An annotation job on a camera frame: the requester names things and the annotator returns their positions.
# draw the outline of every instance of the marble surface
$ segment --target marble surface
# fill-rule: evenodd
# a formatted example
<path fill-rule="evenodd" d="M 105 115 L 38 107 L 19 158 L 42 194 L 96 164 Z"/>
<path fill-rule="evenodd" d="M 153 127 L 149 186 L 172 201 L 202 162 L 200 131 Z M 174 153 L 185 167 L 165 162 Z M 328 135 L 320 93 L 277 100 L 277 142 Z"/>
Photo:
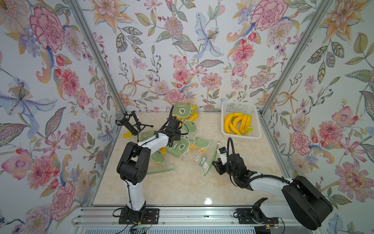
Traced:
<path fill-rule="evenodd" d="M 145 130 L 158 130 L 166 121 L 168 113 L 139 113 L 144 124 L 153 124 Z M 221 133 L 221 113 L 200 113 L 195 120 L 198 126 L 196 136 L 220 141 L 226 146 L 227 139 Z M 103 175 L 94 204 L 124 205 L 129 201 L 127 187 L 116 172 L 118 161 L 129 141 L 136 142 L 136 136 L 123 138 L 128 130 L 121 128 L 112 156 Z M 270 145 L 262 130 L 262 138 L 248 142 L 234 140 L 235 152 L 243 158 L 247 169 L 263 174 L 282 176 Z M 143 180 L 143 196 L 147 205 L 250 205 L 262 197 L 281 199 L 261 191 L 250 191 L 235 187 L 228 174 L 219 175 L 212 167 L 206 176 L 199 171 L 195 161 L 167 157 L 167 163 L 175 170 L 149 174 Z"/>

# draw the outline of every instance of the black cable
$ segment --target black cable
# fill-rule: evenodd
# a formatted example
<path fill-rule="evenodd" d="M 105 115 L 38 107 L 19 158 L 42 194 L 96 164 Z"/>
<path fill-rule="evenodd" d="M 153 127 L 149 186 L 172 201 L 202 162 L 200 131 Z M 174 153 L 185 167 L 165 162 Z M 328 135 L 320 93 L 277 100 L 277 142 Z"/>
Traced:
<path fill-rule="evenodd" d="M 283 221 L 283 219 L 282 218 L 280 218 L 281 220 L 282 220 L 282 222 L 283 222 L 283 232 L 282 232 L 282 234 L 284 233 L 284 230 L 286 230 L 286 225 L 284 224 L 284 221 Z"/>

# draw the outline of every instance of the white plastic basket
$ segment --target white plastic basket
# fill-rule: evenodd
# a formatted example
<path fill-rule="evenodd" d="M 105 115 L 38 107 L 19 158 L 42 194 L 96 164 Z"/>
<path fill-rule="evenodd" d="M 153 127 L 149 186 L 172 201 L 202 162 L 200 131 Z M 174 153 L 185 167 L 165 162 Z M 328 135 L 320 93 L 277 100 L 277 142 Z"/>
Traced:
<path fill-rule="evenodd" d="M 238 101 L 224 101 L 221 105 L 221 131 L 226 137 L 231 137 L 232 139 L 248 141 L 251 139 L 259 139 L 261 138 L 261 125 L 260 120 L 258 119 L 258 114 L 256 110 L 256 106 L 252 103 L 248 102 L 238 102 Z M 248 134 L 243 134 L 242 136 L 235 135 L 235 134 L 227 134 L 223 128 L 224 119 L 226 115 L 230 113 L 240 112 L 247 115 L 252 115 L 252 121 L 250 127 L 253 128 L 252 132 Z M 237 124 L 237 129 L 240 128 L 240 121 Z"/>

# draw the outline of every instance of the mounting plate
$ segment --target mounting plate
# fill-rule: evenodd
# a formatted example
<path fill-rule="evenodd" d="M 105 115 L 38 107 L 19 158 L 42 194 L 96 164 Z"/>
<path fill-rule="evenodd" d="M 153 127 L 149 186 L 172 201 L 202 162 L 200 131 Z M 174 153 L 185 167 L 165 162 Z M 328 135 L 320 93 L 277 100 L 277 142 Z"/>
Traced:
<path fill-rule="evenodd" d="M 119 217 L 119 220 L 118 220 L 118 224 L 126 224 L 127 225 L 129 222 L 134 223 L 134 224 L 136 224 L 138 222 L 138 220 L 135 220 L 134 218 L 129 218 L 130 215 L 129 215 L 128 210 L 129 210 L 128 207 L 124 207 L 121 210 L 121 214 L 120 214 L 120 217 Z M 142 224 L 158 224 L 159 223 L 159 216 L 160 216 L 160 209 L 147 209 L 146 208 L 144 216 L 151 217 L 151 220 L 142 221 L 141 222 Z"/>
<path fill-rule="evenodd" d="M 239 209 L 236 209 L 236 212 L 237 212 L 237 217 L 238 217 L 238 220 L 239 220 L 239 224 L 258 224 L 258 223 L 261 223 L 261 224 L 274 224 L 274 223 L 279 223 L 278 221 L 278 218 L 274 218 L 274 219 L 269 219 L 267 217 L 263 217 L 260 219 L 260 221 L 257 221 L 257 223 L 255 221 L 253 221 L 252 217 L 253 217 L 253 214 L 251 213 L 252 209 L 251 208 L 239 208 Z"/>

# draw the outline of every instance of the floral wallpaper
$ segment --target floral wallpaper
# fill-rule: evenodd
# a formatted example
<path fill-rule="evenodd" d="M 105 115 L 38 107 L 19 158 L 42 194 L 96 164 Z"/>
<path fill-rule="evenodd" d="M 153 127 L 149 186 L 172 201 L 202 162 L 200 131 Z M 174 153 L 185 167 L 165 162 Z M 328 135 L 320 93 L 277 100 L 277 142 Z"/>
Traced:
<path fill-rule="evenodd" d="M 128 110 L 260 109 L 317 0 L 80 0 Z"/>
<path fill-rule="evenodd" d="M 117 127 L 91 55 L 64 1 L 0 0 L 1 233 L 70 233 L 92 202 Z"/>
<path fill-rule="evenodd" d="M 374 232 L 373 11 L 334 1 L 265 116 L 290 173 L 334 206 L 330 234 Z"/>

